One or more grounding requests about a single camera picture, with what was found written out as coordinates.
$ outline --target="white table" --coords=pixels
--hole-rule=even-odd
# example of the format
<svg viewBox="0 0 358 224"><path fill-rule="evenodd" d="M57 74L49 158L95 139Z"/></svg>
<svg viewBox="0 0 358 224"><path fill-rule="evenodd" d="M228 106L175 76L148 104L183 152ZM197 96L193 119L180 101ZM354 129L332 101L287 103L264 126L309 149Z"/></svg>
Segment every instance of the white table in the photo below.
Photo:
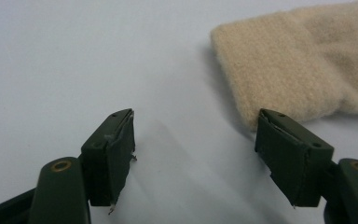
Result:
<svg viewBox="0 0 358 224"><path fill-rule="evenodd" d="M338 0L0 1L0 203L43 165L77 157L110 113L135 111L138 161L93 223L323 223L294 209L254 152L209 33L220 23ZM358 159L358 116L304 123Z"/></svg>

